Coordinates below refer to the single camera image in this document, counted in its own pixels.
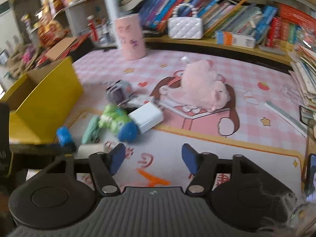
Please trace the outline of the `green frog toy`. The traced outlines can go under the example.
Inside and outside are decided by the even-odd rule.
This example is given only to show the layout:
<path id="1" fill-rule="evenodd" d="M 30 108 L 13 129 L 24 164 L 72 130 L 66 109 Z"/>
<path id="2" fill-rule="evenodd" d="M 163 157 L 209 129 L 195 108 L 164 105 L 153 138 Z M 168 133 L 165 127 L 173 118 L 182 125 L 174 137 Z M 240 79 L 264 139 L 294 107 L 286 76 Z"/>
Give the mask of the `green frog toy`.
<path id="1" fill-rule="evenodd" d="M 111 131 L 120 142 L 133 142 L 140 133 L 126 111 L 114 104 L 105 106 L 98 127 Z"/>

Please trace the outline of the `pink plush toy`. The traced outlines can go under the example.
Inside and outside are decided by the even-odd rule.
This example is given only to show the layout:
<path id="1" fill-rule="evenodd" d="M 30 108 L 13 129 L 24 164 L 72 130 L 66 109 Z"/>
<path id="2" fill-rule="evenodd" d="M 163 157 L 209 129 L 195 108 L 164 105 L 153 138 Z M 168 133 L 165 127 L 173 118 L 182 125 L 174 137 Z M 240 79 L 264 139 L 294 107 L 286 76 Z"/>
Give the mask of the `pink plush toy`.
<path id="1" fill-rule="evenodd" d="M 226 85 L 213 70 L 211 60 L 199 60 L 186 65 L 181 86 L 170 89 L 169 98 L 183 105 L 215 111 L 230 101 Z"/>

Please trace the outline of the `yellow cardboard box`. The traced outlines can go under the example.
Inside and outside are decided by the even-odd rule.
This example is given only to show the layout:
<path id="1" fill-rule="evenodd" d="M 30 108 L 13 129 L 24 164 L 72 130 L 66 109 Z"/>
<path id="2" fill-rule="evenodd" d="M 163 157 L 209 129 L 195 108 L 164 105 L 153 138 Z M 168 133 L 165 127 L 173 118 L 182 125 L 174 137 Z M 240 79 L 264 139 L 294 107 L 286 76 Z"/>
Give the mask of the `yellow cardboard box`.
<path id="1" fill-rule="evenodd" d="M 23 74 L 1 98 L 10 109 L 9 139 L 48 144 L 84 90 L 71 57 Z"/>

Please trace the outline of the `white charger block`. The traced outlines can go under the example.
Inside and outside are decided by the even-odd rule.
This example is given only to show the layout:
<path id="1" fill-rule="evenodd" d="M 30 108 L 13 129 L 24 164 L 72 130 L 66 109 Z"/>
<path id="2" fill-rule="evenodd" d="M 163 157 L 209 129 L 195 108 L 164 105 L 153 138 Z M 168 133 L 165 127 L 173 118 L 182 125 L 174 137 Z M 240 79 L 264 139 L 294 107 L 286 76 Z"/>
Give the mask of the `white charger block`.
<path id="1" fill-rule="evenodd" d="M 144 134 L 164 120 L 162 110 L 152 102 L 148 102 L 129 113 L 128 117 L 138 126 L 141 134 Z"/>

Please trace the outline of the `pink checkered desk mat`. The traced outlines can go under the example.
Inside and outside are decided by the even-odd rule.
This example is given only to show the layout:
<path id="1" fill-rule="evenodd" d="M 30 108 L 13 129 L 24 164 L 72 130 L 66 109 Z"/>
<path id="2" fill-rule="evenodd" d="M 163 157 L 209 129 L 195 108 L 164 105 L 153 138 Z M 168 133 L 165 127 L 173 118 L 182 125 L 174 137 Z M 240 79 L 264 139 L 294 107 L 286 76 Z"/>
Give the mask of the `pink checkered desk mat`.
<path id="1" fill-rule="evenodd" d="M 185 64 L 205 59 L 234 90 L 235 107 L 210 115 L 188 105 L 180 87 Z M 204 54 L 151 50 L 146 57 L 127 61 L 118 50 L 96 50 L 74 63 L 84 94 L 68 119 L 73 138 L 80 142 L 92 117 L 107 103 L 106 85 L 119 79 L 133 89 L 156 97 L 164 120 L 126 146 L 125 161 L 115 175 L 126 186 L 182 186 L 192 175 L 182 161 L 182 145 L 230 159 L 241 154 L 279 179 L 294 193 L 301 192 L 305 138 L 266 107 L 273 104 L 299 118 L 298 91 L 289 74 L 251 63 Z"/>

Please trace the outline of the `brown cardboard sheet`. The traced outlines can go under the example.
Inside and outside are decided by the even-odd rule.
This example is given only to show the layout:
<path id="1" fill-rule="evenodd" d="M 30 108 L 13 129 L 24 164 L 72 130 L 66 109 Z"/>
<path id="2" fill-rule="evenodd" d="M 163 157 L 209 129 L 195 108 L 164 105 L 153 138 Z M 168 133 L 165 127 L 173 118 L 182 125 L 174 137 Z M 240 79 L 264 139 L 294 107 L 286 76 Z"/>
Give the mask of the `brown cardboard sheet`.
<path id="1" fill-rule="evenodd" d="M 46 57 L 52 61 L 56 60 L 76 41 L 76 39 L 76 37 L 67 37 L 62 39 L 46 52 Z"/>

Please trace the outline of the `red gold gift bag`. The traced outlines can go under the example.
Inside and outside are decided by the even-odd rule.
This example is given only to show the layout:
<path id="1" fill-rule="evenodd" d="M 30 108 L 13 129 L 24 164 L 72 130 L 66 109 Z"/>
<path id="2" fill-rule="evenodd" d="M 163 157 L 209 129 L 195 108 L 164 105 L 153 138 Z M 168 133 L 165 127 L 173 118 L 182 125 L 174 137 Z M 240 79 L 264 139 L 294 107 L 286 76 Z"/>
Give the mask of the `red gold gift bag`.
<path id="1" fill-rule="evenodd" d="M 62 0 L 44 0 L 38 27 L 38 37 L 42 47 L 52 47 L 68 35 L 69 30 L 54 18 L 57 12 L 63 9 Z"/>

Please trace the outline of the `black smartphone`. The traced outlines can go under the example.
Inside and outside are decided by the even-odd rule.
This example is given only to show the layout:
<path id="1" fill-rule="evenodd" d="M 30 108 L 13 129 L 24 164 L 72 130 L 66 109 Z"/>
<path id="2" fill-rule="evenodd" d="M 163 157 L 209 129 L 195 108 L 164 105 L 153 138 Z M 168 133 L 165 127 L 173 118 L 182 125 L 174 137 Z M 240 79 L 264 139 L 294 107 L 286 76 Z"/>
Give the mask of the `black smartphone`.
<path id="1" fill-rule="evenodd" d="M 308 157 L 308 166 L 305 182 L 305 194 L 308 202 L 315 202 L 315 176 L 316 176 L 316 164 L 315 154 L 310 154 Z"/>

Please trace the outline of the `pink cylindrical cup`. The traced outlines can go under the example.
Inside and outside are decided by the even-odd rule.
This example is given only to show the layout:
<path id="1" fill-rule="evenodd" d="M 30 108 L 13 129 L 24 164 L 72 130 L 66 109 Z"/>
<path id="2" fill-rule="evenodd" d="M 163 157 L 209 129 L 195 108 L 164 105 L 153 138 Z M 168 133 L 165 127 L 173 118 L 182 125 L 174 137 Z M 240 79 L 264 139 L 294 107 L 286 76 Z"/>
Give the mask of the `pink cylindrical cup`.
<path id="1" fill-rule="evenodd" d="M 120 50 L 126 60 L 137 60 L 146 56 L 138 13 L 115 19 L 115 28 Z"/>

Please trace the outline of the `white quilted pearl handbag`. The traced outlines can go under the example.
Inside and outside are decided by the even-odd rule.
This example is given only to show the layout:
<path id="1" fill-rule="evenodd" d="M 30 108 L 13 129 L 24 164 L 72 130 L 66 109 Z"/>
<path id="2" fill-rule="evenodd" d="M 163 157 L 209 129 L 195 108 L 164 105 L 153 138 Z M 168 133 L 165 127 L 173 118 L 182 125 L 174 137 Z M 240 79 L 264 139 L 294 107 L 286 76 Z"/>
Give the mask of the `white quilted pearl handbag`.
<path id="1" fill-rule="evenodd" d="M 182 7 L 191 10 L 191 17 L 179 17 Z M 168 19 L 168 36 L 176 40 L 199 40 L 203 37 L 202 19 L 197 17 L 197 9 L 190 3 L 181 3 L 173 9 L 172 17 Z"/>

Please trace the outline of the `stack of papers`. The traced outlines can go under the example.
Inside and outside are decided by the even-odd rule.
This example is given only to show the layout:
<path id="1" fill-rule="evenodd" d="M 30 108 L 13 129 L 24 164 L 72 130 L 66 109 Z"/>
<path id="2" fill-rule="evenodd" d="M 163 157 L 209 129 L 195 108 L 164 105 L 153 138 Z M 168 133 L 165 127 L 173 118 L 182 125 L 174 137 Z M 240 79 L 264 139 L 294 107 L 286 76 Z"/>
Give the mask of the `stack of papers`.
<path id="1" fill-rule="evenodd" d="M 291 75 L 302 99 L 300 120 L 306 124 L 310 118 L 315 120 L 315 52 L 299 44 L 288 55 L 292 59 Z"/>

